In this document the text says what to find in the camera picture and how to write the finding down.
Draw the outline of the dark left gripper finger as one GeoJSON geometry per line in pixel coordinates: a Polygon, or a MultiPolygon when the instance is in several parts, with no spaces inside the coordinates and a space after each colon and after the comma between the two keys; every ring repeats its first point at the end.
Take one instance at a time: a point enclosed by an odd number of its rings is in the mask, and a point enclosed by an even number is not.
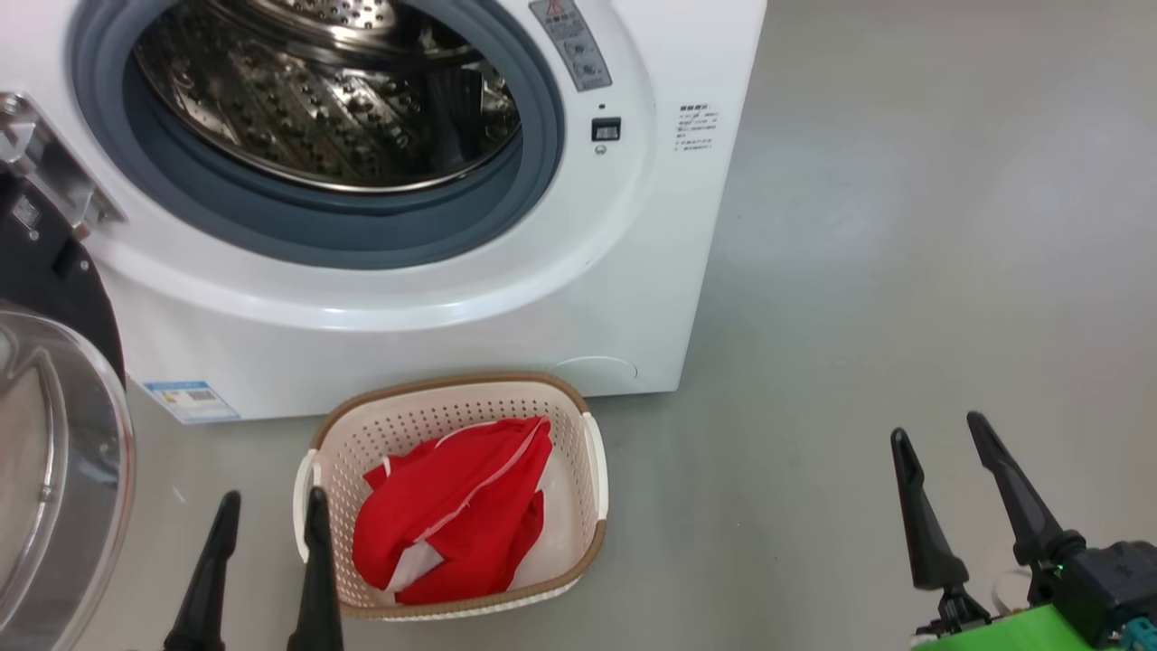
{"type": "Polygon", "coordinates": [[[202,545],[165,650],[224,650],[221,636],[227,565],[239,534],[239,491],[227,491],[202,545]]]}
{"type": "Polygon", "coordinates": [[[330,528],[329,500],[322,487],[307,496],[305,577],[299,619],[289,636],[289,650],[342,650],[342,611],[336,595],[334,537],[330,528]]]}

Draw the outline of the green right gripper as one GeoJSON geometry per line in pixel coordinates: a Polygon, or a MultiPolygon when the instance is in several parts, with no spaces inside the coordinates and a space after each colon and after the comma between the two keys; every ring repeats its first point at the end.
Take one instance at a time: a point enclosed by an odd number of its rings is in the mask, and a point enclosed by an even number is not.
{"type": "MultiPolygon", "coordinates": [[[[1052,602],[1062,565],[1086,550],[1086,537],[1061,527],[983,413],[970,410],[967,426],[1014,530],[1017,564],[1030,570],[1026,598],[1030,605],[1052,602]]],[[[992,617],[965,589],[970,574],[946,543],[924,491],[923,467],[902,428],[891,432],[891,454],[913,586],[939,592],[937,617],[918,627],[914,650],[1119,650],[1125,617],[1110,619],[1104,638],[1086,638],[1053,606],[992,617]]]]}

